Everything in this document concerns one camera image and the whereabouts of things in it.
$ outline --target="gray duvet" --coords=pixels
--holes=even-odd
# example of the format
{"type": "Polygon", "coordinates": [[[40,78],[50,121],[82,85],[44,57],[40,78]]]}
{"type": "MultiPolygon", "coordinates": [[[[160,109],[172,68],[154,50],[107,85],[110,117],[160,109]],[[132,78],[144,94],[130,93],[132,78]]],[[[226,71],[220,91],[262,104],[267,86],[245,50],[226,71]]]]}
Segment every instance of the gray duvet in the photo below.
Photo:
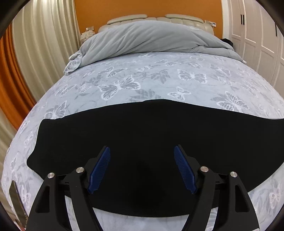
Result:
{"type": "Polygon", "coordinates": [[[138,21],[116,26],[88,39],[69,58],[64,74],[106,58],[160,51],[203,53],[243,61],[229,44],[198,28],[163,21],[138,21]]]}

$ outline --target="screw head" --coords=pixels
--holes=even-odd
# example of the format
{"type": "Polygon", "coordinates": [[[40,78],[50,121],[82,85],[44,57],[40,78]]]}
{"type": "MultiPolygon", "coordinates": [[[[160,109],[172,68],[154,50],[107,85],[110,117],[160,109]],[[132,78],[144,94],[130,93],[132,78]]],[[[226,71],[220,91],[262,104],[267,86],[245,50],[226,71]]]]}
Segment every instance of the screw head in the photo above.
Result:
{"type": "Polygon", "coordinates": [[[230,175],[231,175],[232,177],[237,177],[237,176],[238,176],[238,174],[237,174],[236,172],[230,172],[230,175]]]}
{"type": "Polygon", "coordinates": [[[76,172],[77,173],[81,173],[81,172],[83,172],[84,171],[84,168],[83,167],[78,167],[77,169],[76,169],[76,172]]]}
{"type": "Polygon", "coordinates": [[[48,177],[49,179],[53,178],[54,176],[55,176],[55,173],[54,173],[54,172],[51,172],[51,173],[49,173],[49,174],[47,175],[47,177],[48,177]]]}
{"type": "Polygon", "coordinates": [[[208,171],[209,171],[209,169],[208,169],[207,167],[205,167],[205,166],[202,166],[202,167],[200,168],[200,170],[201,170],[202,172],[208,172],[208,171]]]}

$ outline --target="white wardrobe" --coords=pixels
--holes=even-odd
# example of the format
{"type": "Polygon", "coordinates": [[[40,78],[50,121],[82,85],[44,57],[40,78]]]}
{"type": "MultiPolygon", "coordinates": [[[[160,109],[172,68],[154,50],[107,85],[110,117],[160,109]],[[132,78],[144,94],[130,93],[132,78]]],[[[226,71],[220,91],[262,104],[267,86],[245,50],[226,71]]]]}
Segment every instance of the white wardrobe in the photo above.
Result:
{"type": "Polygon", "coordinates": [[[283,35],[256,0],[228,0],[235,51],[284,96],[283,35]]]}

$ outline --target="headboard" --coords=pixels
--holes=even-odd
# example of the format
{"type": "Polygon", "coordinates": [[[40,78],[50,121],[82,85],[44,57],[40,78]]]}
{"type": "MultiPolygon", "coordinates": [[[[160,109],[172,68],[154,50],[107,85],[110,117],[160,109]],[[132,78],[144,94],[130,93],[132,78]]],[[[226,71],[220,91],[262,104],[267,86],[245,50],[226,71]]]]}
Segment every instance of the headboard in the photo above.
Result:
{"type": "Polygon", "coordinates": [[[159,17],[159,18],[155,17],[148,18],[147,15],[128,15],[119,18],[114,18],[112,20],[109,20],[106,25],[100,27],[99,32],[102,32],[111,27],[118,26],[121,24],[142,21],[142,20],[157,20],[157,21],[165,21],[171,23],[184,24],[188,26],[194,26],[214,35],[212,26],[207,23],[204,23],[202,19],[189,15],[179,15],[179,14],[167,14],[165,15],[165,17],[159,17]]]}

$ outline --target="wall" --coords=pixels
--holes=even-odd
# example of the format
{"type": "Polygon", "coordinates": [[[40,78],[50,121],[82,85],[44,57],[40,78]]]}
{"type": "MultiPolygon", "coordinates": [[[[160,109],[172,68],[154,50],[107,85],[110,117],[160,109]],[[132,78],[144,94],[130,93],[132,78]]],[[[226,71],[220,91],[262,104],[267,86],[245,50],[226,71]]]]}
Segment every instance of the wall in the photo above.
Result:
{"type": "Polygon", "coordinates": [[[221,0],[75,0],[75,7],[81,33],[90,26],[97,32],[107,21],[125,15],[164,17],[165,14],[182,14],[215,22],[215,35],[222,38],[223,34],[221,0]]]}

